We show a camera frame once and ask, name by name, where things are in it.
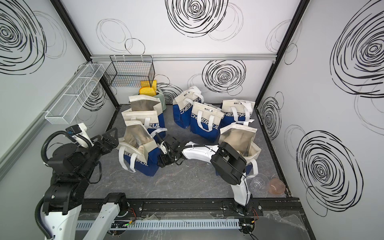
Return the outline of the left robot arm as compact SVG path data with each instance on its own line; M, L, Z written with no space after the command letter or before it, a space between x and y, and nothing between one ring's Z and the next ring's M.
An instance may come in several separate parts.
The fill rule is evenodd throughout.
M41 158L52 168L50 187L35 208L35 222L47 240L73 240L85 192L92 184L100 158L118 147L118 130L112 128L91 139L79 125L52 133L43 143Z

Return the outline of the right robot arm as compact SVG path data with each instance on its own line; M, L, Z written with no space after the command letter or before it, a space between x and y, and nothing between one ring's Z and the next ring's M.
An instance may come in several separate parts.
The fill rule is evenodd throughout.
M228 184L234 193L234 201L246 211L252 194L248 188L247 180L259 174L258 164L255 159L250 160L253 173L246 175L249 165L241 155L229 143L222 142L219 145L196 144L193 142L180 142L168 135L161 138L156 134L158 146L162 153L158 157L157 165L164 168L168 165L180 165L183 160L199 160L211 164L218 175Z

